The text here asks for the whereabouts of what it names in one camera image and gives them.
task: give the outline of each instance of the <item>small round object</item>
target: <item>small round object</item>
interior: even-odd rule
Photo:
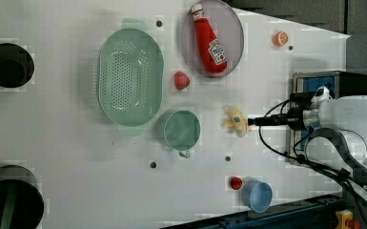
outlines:
[[[153,169],[156,168],[156,162],[154,162],[154,161],[151,162],[150,167],[153,168]]]
[[[240,179],[239,177],[232,177],[230,183],[231,188],[233,188],[234,190],[239,190],[240,187],[242,187],[242,179]]]
[[[276,46],[283,46],[288,42],[288,35],[286,32],[281,31],[273,37],[273,43]]]
[[[31,55],[22,47],[0,44],[0,86],[17,88],[26,84],[34,73]]]

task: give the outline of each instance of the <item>white surface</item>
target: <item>white surface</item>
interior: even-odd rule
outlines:
[[[287,98],[293,72],[344,70],[347,36],[241,12],[241,63],[224,78],[208,79],[189,69],[179,51],[179,23],[194,3],[0,0],[0,43],[25,46],[35,60],[26,87],[0,88],[0,165],[34,172],[46,201],[43,228],[157,228],[246,210],[239,192],[227,186],[230,176],[269,182],[273,204],[340,190],[270,153],[256,131],[238,138],[221,124],[228,117],[223,105],[256,116]],[[138,137],[117,134],[95,93],[100,47],[127,16],[149,23],[165,58],[162,107]],[[277,31],[290,37],[280,49],[271,42]],[[178,70],[192,80],[183,92],[172,81]],[[189,108],[200,118],[202,134],[190,159],[169,152],[152,134],[170,108]],[[264,131],[279,150],[286,148],[286,133],[285,127]]]

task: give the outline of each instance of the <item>blue mug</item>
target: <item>blue mug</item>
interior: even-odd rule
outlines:
[[[273,199],[273,191],[268,183],[252,180],[242,190],[242,201],[257,213],[266,211]]]

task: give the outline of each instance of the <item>black round hole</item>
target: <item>black round hole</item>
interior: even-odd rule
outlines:
[[[31,55],[20,46],[0,44],[0,86],[17,88],[26,84],[34,73]]]

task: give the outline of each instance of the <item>plate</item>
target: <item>plate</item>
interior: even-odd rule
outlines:
[[[181,45],[183,55],[188,64],[203,76],[226,76],[236,68],[243,53],[244,36],[242,25],[234,10],[226,3],[215,0],[204,0],[199,3],[204,9],[219,43],[224,48],[228,64],[227,69],[218,74],[212,74],[207,71],[198,50],[191,10],[187,13],[182,25]]]

